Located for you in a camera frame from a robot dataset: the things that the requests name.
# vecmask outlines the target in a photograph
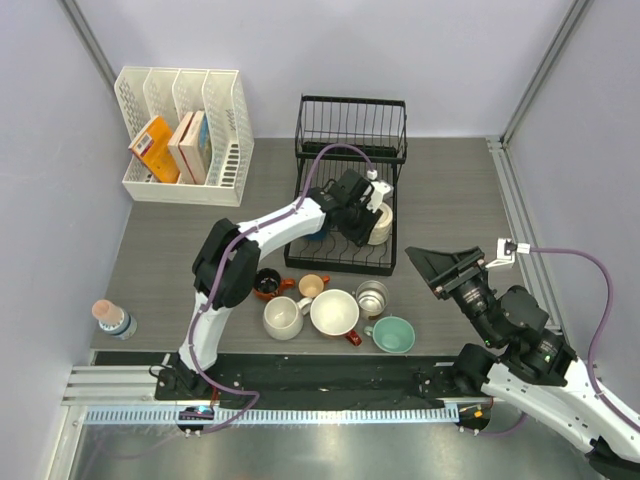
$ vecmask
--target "metal cup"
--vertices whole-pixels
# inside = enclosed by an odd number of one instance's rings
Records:
[[[355,297],[362,316],[368,320],[374,320],[382,315],[387,307],[389,290],[380,282],[367,280],[358,287]]]

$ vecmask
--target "teal mug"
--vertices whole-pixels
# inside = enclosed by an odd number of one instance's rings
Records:
[[[373,338],[373,342],[388,353],[407,353],[416,342],[416,333],[409,322],[400,317],[381,318],[364,333]]]

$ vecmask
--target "book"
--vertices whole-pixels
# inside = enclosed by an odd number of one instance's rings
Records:
[[[211,137],[204,111],[199,110],[193,114],[179,147],[195,183],[204,185],[211,165]]]
[[[180,170],[169,152],[171,135],[171,128],[167,122],[156,115],[129,144],[129,150],[162,183],[176,183],[180,176]]]
[[[187,159],[184,154],[180,150],[180,142],[184,138],[185,133],[189,129],[191,125],[191,119],[193,118],[193,112],[187,112],[182,120],[180,121],[180,125],[176,128],[176,131],[173,132],[173,136],[169,140],[169,151],[173,156],[173,159],[178,166],[178,170],[180,170],[180,174],[182,175],[182,181],[184,183],[194,184],[197,183],[195,178],[193,177],[193,173],[191,172],[191,168],[187,163]]]

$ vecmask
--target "bottle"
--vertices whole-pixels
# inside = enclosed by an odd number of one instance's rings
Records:
[[[103,332],[119,340],[128,339],[138,328],[135,318],[109,300],[98,300],[93,304],[91,313]]]

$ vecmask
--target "white wall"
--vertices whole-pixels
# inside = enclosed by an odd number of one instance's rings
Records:
[[[0,465],[42,478],[131,202],[117,106],[53,0],[0,16]]]
[[[414,136],[502,133],[571,0],[78,0],[107,58],[237,68],[258,137],[301,93],[407,101]]]
[[[615,303],[597,357],[607,385],[640,411],[640,2],[593,2],[512,142],[543,245],[611,269]],[[570,340],[582,356],[602,315],[599,271],[550,258]]]

